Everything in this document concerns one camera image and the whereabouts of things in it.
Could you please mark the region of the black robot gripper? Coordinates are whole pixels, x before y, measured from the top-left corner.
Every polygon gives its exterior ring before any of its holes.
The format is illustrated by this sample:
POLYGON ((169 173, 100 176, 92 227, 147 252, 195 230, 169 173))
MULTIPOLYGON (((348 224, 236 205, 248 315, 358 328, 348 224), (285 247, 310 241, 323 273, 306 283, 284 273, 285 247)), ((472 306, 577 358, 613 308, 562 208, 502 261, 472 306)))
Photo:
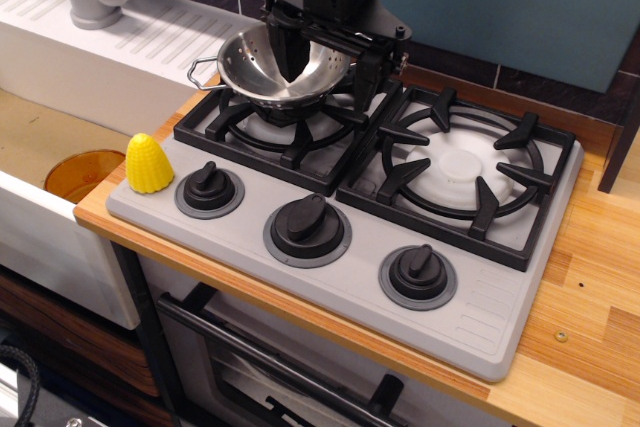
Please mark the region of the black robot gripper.
POLYGON ((312 42, 356 60, 354 107, 365 112, 388 72, 407 63, 410 28, 379 0, 265 0, 263 20, 281 76, 296 80, 309 63, 312 42))

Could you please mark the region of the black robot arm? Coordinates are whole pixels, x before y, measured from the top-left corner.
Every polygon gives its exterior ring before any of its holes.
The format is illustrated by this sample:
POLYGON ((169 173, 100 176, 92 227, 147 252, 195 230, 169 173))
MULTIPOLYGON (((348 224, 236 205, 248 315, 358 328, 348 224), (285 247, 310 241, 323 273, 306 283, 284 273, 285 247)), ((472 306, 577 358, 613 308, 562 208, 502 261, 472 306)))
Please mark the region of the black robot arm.
POLYGON ((368 109, 381 82, 406 67, 410 27, 380 0, 265 0, 270 46, 280 73, 297 79, 309 62, 312 42, 356 62, 354 107, 368 109))

